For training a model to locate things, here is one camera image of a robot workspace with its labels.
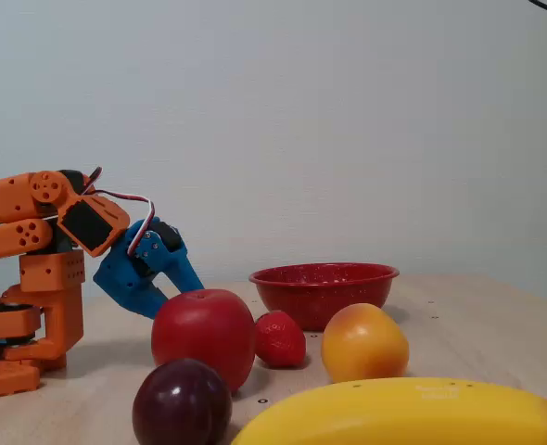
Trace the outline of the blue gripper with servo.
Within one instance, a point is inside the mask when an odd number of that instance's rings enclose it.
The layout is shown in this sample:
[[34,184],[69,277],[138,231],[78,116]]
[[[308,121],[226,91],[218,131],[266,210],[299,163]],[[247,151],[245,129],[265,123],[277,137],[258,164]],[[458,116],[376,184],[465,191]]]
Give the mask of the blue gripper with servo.
[[153,283],[158,274],[165,274],[181,293],[204,286],[188,259],[179,231],[158,218],[147,227],[134,254],[128,254],[142,223],[134,223],[112,246],[94,281],[125,310],[154,320],[168,301]]

